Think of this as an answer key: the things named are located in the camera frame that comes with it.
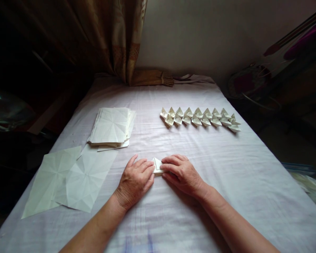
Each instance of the wrinkled fabric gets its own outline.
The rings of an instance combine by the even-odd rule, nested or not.
[[[316,252],[316,205],[252,131],[209,77],[191,84],[124,86],[97,78],[51,152],[84,147],[101,107],[128,107],[137,115],[130,145],[118,150],[93,206],[85,213],[64,206],[21,220],[32,180],[0,229],[0,252],[57,252],[105,204],[129,159],[186,155],[206,183],[281,252]],[[167,128],[162,107],[192,112],[225,108],[241,123],[238,134],[220,127]],[[124,217],[106,252],[227,252],[223,237],[199,203],[156,177]]]

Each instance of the white wall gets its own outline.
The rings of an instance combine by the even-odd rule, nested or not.
[[[315,12],[316,0],[148,0],[136,67],[222,87]]]

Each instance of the hand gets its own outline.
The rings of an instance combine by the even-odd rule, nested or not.
[[[127,163],[114,193],[126,211],[145,195],[154,182],[153,162],[140,159],[134,163],[137,157],[134,155]]]
[[[204,194],[206,183],[202,180],[192,163],[186,156],[172,155],[162,159],[162,170],[170,171],[171,173],[163,173],[163,178],[170,181],[182,192],[199,198]]]

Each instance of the forearm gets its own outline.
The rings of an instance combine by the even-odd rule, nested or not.
[[[233,252],[278,252],[215,188],[206,185],[196,199],[218,227]]]
[[[60,252],[102,252],[125,213],[113,194]]]

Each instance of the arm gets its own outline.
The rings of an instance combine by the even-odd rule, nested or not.
[[[163,177],[181,191],[196,198],[220,230],[233,252],[279,252],[249,224],[218,191],[206,184],[186,156],[162,159]]]
[[[120,183],[110,199],[97,214],[60,251],[102,252],[125,213],[136,204],[153,185],[154,166],[147,159],[133,156],[125,167]]]

